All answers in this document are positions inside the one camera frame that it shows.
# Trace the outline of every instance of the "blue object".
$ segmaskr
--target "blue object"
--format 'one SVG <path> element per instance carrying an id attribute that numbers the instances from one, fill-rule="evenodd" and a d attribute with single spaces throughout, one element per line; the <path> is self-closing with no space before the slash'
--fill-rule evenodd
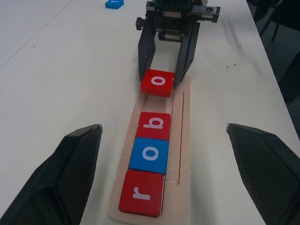
<path id="1" fill-rule="evenodd" d="M 133 146 L 129 168 L 165 175 L 168 151 L 168 141 L 138 137 Z"/>
<path id="2" fill-rule="evenodd" d="M 106 8 L 119 9 L 124 5 L 124 0 L 109 0 L 105 3 Z"/>

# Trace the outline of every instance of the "wooden board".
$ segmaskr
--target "wooden board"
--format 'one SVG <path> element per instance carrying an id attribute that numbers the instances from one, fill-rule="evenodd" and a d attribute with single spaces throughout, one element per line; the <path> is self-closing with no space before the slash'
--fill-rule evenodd
<path id="1" fill-rule="evenodd" d="M 119 201 L 141 112 L 172 115 L 169 154 L 161 215 L 157 218 L 119 211 Z M 170 98 L 138 94 L 109 201 L 108 215 L 132 225 L 185 225 L 189 196 L 190 80 L 186 76 Z"/>

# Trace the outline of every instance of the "white table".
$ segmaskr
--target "white table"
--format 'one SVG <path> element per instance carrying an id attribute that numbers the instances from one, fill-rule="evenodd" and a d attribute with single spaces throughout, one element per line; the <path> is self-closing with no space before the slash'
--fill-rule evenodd
<path id="1" fill-rule="evenodd" d="M 107 205 L 139 91 L 141 32 L 135 20 L 144 17 L 146 0 L 126 0 L 119 10 L 105 9 L 105 0 L 26 0 L 25 12 L 20 2 L 0 2 L 6 12 L 0 20 L 0 215 L 64 135 L 102 123 L 82 224 L 116 224 Z M 246 1 L 208 5 L 221 7 L 220 18 L 201 24 L 187 73 L 192 81 L 189 224 L 263 225 L 241 181 L 226 125 L 274 133 L 298 156 L 300 143 Z M 179 44 L 157 41 L 152 68 L 174 71 L 178 49 Z"/>

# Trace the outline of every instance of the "white letter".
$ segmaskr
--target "white letter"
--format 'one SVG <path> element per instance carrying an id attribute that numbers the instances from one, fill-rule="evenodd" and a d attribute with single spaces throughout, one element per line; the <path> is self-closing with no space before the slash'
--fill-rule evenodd
<path id="1" fill-rule="evenodd" d="M 153 122 L 154 121 L 158 121 L 159 122 L 159 125 L 154 125 Z M 161 119 L 161 118 L 151 118 L 149 120 L 149 124 L 144 124 L 144 128 L 154 128 L 154 129 L 162 129 L 163 128 L 163 124 L 164 124 L 164 121 Z"/>
<path id="2" fill-rule="evenodd" d="M 150 200 L 151 196 L 150 195 L 144 195 L 144 194 L 140 194 L 139 193 L 139 188 L 135 187 L 134 189 L 134 194 L 132 195 L 133 198 L 137 198 L 137 199 L 142 199 L 142 200 Z"/>
<path id="3" fill-rule="evenodd" d="M 155 155 L 154 156 L 147 156 L 146 155 L 147 151 L 154 151 Z M 158 150 L 154 147 L 144 148 L 144 150 L 142 151 L 142 156 L 144 157 L 144 159 L 146 159 L 148 161 L 154 161 L 155 159 L 158 158 Z"/>
<path id="4" fill-rule="evenodd" d="M 151 83 L 157 86 L 161 86 L 165 84 L 165 78 L 161 76 L 155 76 L 151 79 Z"/>

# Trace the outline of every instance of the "red letter block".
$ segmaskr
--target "red letter block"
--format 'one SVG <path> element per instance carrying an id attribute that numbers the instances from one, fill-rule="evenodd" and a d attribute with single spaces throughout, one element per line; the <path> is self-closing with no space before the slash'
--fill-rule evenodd
<path id="1" fill-rule="evenodd" d="M 121 193 L 119 210 L 149 217 L 159 217 L 163 194 L 163 175 L 128 170 Z"/>
<path id="2" fill-rule="evenodd" d="M 136 137 L 169 140 L 171 115 L 167 113 L 142 112 Z"/>
<path id="3" fill-rule="evenodd" d="M 175 73 L 148 69 L 142 82 L 141 92 L 149 95 L 170 97 Z"/>

